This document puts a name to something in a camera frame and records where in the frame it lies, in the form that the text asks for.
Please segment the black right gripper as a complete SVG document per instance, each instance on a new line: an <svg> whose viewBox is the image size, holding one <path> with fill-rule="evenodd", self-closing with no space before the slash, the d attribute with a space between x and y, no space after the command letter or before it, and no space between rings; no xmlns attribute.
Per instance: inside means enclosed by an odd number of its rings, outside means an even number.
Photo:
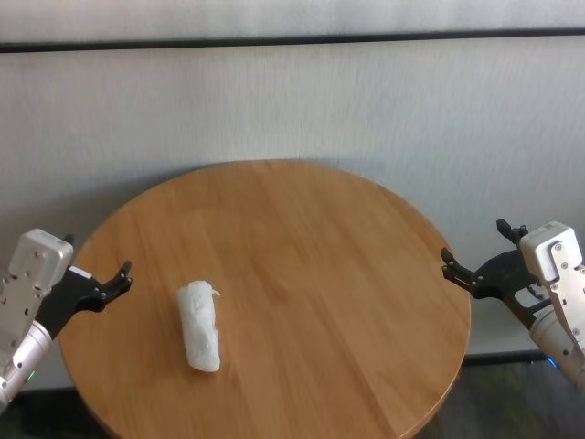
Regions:
<svg viewBox="0 0 585 439"><path fill-rule="evenodd" d="M526 225L513 228L505 219L498 219L495 224L497 231L516 247L527 235ZM531 306L524 306L516 299L519 291L541 286L536 276L528 271L519 250L501 253L474 272L459 264L446 247L441 248L441 258L442 275L446 280L461 287L476 300L499 300L526 329L530 329L535 323L535 313L550 305L549 298L540 305Z"/></svg>

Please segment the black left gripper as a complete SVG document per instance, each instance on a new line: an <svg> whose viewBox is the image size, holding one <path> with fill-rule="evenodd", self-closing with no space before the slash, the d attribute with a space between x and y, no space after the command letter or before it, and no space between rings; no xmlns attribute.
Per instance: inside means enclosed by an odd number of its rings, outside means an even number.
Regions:
<svg viewBox="0 0 585 439"><path fill-rule="evenodd" d="M68 234L63 241L73 246L75 237ZM133 283L131 269L132 262L125 261L110 281L100 284L91 274L69 267L43 299L35 320L55 339L78 312L99 313L105 308L106 299L116 299L127 293Z"/></svg>

